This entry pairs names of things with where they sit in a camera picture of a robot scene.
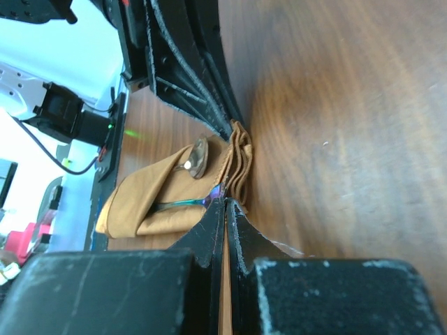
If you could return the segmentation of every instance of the wooden table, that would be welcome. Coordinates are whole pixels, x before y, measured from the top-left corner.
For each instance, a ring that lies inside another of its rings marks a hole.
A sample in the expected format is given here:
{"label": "wooden table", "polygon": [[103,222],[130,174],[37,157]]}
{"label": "wooden table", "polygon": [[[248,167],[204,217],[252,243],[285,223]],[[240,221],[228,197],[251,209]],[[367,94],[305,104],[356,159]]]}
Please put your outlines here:
{"label": "wooden table", "polygon": [[[401,258],[447,320],[447,1],[226,0],[255,161],[249,217],[306,255]],[[204,127],[133,94],[120,180]],[[110,241],[165,248],[181,234]]]}

